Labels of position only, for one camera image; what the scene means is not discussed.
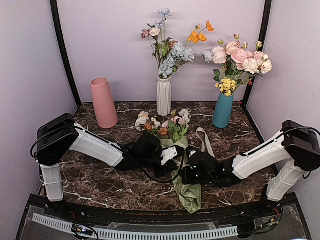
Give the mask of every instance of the pink vase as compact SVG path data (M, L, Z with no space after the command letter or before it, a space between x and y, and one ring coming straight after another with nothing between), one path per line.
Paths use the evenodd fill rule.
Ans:
M96 121L100 128L110 129L118 123L118 115L106 78L97 78L90 84Z

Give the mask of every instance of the white backdrop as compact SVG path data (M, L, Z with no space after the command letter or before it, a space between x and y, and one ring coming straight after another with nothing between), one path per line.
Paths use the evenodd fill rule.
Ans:
M161 19L160 8L173 12L167 20L167 33L174 40L186 41L197 24L210 20L214 32L205 31L207 42L197 43L196 61L172 76L173 101L216 101L213 69L201 52L218 46L222 37L241 40L254 48L258 40L264 0L59 0L61 24L76 85L83 102L92 102L90 82L105 77L115 101L155 101L157 64L142 29ZM245 87L235 94L243 98Z

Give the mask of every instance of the white cable tray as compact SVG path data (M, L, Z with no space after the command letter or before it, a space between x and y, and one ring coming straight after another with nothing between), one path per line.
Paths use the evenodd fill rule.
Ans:
M34 213L32 221L61 232L72 234L71 228L73 224L65 220ZM203 231L159 233L116 231L99 227L94 227L93 229L98 233L101 240L212 240L238 236L237 226ZM91 239L96 238L95 234L91 236Z

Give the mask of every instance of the vase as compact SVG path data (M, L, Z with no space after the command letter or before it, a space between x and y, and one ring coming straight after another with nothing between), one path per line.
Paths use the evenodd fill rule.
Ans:
M160 116L171 113L171 77L161 79L158 77L156 86L156 111Z
M213 113L212 123L219 129L224 129L229 125L234 95L226 96L220 93Z
M111 89L106 78L94 79L91 93L96 121L100 128L110 129L117 125L118 115Z

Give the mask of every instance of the light blue flower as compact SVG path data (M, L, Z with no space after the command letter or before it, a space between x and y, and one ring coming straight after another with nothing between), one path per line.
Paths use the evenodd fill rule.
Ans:
M214 55L210 51L203 51L201 55L208 64L214 60Z
M164 20L155 20L154 27L157 29L164 29L165 28L165 21Z
M166 65L167 67L172 68L175 65L175 58L171 56L170 54L166 57L166 60L163 61L163 64Z
M168 78L168 75L172 74L173 69L171 67L168 67L164 64L162 64L159 67L159 72L158 72L158 76L162 74L162 76L166 79Z
M185 47L185 45L178 41L177 43L175 43L173 45L173 48L171 50L171 55L174 57L174 58L179 58L179 57L183 57L186 53L187 49Z
M195 55L194 55L194 51L192 50L191 47L186 47L186 51L184 53L184 55L182 56L182 59L185 61L185 62L194 62L195 60Z
M161 9L159 9L159 10L158 10L158 14L160 14L160 15L167 15L167 16L169 16L169 17L172 16L172 12L170 11L169 8L161 8Z

